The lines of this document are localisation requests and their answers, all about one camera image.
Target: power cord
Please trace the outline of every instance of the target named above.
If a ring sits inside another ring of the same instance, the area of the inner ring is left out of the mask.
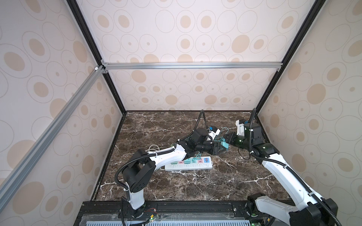
[[[221,135],[221,133],[222,133],[223,131],[226,131],[226,133],[228,133],[228,132],[229,132],[229,128],[223,127],[223,128],[221,129],[219,135],[216,135],[216,136],[215,136],[215,138],[214,138],[214,140],[213,140],[214,142],[221,142],[221,139],[224,138],[224,137],[219,137],[219,136]]]
[[[192,159],[195,159],[195,160],[200,160],[201,159],[201,155],[202,153],[199,152],[195,157],[193,157]]]
[[[149,151],[159,151],[160,150],[160,147],[158,147],[158,145],[157,144],[151,144],[149,147],[148,147],[148,150],[147,150],[147,152],[149,152]]]
[[[244,157],[240,154],[240,151],[239,151],[239,150],[240,150],[240,149],[238,148],[237,151],[239,152],[239,155],[240,155],[243,159],[245,159],[245,160],[249,160],[249,159],[250,159],[250,157],[251,157],[250,153],[249,153],[249,158],[244,158]]]

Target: red wire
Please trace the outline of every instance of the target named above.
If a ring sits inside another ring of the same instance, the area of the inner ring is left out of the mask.
[[[157,212],[154,212],[154,211],[151,211],[151,210],[147,210],[147,211],[144,211],[144,212],[153,212],[155,214],[158,214]]]

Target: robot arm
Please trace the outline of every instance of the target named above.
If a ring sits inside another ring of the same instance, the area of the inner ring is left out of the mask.
[[[248,149],[251,156],[255,157],[280,182],[295,203],[295,206],[290,206],[273,200],[265,194],[257,193],[248,197],[250,214],[267,213],[291,226],[332,226],[335,222],[337,223],[338,219],[335,217],[338,210],[337,204],[332,199],[324,199],[308,186],[289,167],[271,143],[264,143],[259,124],[250,125],[247,121],[245,124],[239,124],[237,121],[236,124],[238,133],[226,134],[224,136],[226,142],[238,148]],[[244,128],[245,136],[242,136],[239,128]]]
[[[178,140],[172,147],[156,152],[147,152],[143,148],[138,149],[128,163],[121,167],[115,175],[115,181],[124,187],[131,207],[137,210],[144,204],[143,189],[147,186],[155,170],[171,162],[193,157],[196,152],[215,148],[213,140],[218,134],[220,134],[220,130],[216,127],[197,128],[189,137]],[[122,173],[125,184],[117,181],[119,173]]]

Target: enclosure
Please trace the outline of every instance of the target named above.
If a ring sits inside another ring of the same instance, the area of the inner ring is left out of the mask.
[[[83,202],[125,196],[114,173],[137,149],[169,147],[200,110],[236,131],[254,108],[265,141],[342,225],[360,225],[361,0],[0,6],[0,226],[79,225]],[[145,199],[290,199],[239,152],[211,156],[210,170],[157,170]]]

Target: ventilation grille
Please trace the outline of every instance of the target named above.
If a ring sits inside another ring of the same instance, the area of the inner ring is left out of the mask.
[[[127,221],[126,226],[142,221]],[[122,226],[121,221],[87,221],[87,226]],[[160,221],[147,226],[250,226],[248,220],[210,220],[210,221]]]

